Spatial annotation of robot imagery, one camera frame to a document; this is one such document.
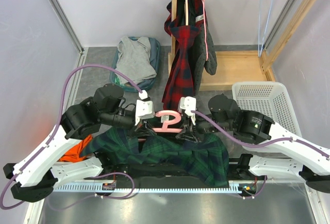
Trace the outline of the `thick pink plastic hanger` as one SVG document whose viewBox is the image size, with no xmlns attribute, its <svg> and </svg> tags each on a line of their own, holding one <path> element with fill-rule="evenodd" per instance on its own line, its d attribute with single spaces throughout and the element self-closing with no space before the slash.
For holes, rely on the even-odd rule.
<svg viewBox="0 0 330 224">
<path fill-rule="evenodd" d="M 157 135 L 173 135 L 178 134 L 182 128 L 172 127 L 182 121 L 182 116 L 179 112 L 173 110 L 161 110 L 155 112 L 155 117 L 148 119 L 154 127 Z"/>
</svg>

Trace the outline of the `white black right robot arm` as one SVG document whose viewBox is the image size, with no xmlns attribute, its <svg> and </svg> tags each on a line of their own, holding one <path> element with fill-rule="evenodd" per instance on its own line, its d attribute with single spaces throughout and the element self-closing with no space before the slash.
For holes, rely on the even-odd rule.
<svg viewBox="0 0 330 224">
<path fill-rule="evenodd" d="M 209 100 L 209 116 L 197 111 L 194 97 L 180 98 L 177 109 L 191 119 L 192 130 L 198 134 L 220 132 L 246 150 L 286 156 L 243 155 L 236 166 L 239 178 L 246 180 L 254 175 L 300 179 L 314 190 L 329 193 L 328 148 L 290 132 L 260 112 L 241 109 L 235 100 L 223 94 Z"/>
</svg>

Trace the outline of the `red navy plaid skirt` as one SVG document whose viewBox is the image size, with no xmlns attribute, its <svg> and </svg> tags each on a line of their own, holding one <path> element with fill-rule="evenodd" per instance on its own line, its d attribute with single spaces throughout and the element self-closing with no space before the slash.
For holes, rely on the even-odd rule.
<svg viewBox="0 0 330 224">
<path fill-rule="evenodd" d="M 175 56 L 164 89 L 163 109 L 177 110 L 181 97 L 192 97 L 193 78 L 189 55 L 196 36 L 201 32 L 203 10 L 201 0 L 189 1 L 189 25 L 185 25 L 185 0 L 177 0 L 177 13 L 172 20 L 172 4 L 167 5 L 169 16 L 164 23 L 165 32 L 175 38 Z"/>
</svg>

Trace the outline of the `black dotted garment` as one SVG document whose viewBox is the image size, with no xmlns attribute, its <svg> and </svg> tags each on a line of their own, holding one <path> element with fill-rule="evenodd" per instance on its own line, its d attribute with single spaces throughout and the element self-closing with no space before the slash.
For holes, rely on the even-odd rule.
<svg viewBox="0 0 330 224">
<path fill-rule="evenodd" d="M 194 95 L 197 95 L 203 71 L 215 75 L 217 71 L 217 57 L 215 46 L 207 25 L 201 25 L 201 32 L 196 36 L 192 46 L 192 78 Z"/>
</svg>

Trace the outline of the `beige wooden hanger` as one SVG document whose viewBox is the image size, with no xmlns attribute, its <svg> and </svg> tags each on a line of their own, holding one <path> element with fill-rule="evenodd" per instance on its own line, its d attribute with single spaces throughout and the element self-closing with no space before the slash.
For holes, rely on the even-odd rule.
<svg viewBox="0 0 330 224">
<path fill-rule="evenodd" d="M 189 25 L 189 1 L 185 0 L 185 25 Z"/>
</svg>

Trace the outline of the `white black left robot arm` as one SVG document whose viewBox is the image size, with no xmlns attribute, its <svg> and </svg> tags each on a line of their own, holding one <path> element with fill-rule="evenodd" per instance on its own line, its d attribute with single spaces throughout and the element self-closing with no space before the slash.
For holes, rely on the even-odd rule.
<svg viewBox="0 0 330 224">
<path fill-rule="evenodd" d="M 38 202 L 54 189 L 85 178 L 108 179 L 113 166 L 93 156 L 75 163 L 58 164 L 59 159 L 102 124 L 132 129 L 139 121 L 154 116 L 154 105 L 146 91 L 139 93 L 135 109 L 125 110 L 124 91 L 114 84 L 98 88 L 94 96 L 70 106 L 60 117 L 60 124 L 25 159 L 3 167 L 9 179 L 6 186 L 16 200 Z"/>
</svg>

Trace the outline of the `green plaid garment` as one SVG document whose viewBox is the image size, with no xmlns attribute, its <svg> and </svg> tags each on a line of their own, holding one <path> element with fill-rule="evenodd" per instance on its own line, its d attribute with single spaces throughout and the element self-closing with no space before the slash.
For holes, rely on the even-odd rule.
<svg viewBox="0 0 330 224">
<path fill-rule="evenodd" d="M 208 186 L 227 184 L 229 153 L 215 134 L 204 135 L 199 143 L 184 140 L 177 144 L 161 136 L 149 136 L 139 142 L 138 138 L 129 137 L 127 130 L 111 127 L 93 138 L 79 155 L 95 152 L 108 154 L 114 164 L 171 163 Z"/>
</svg>

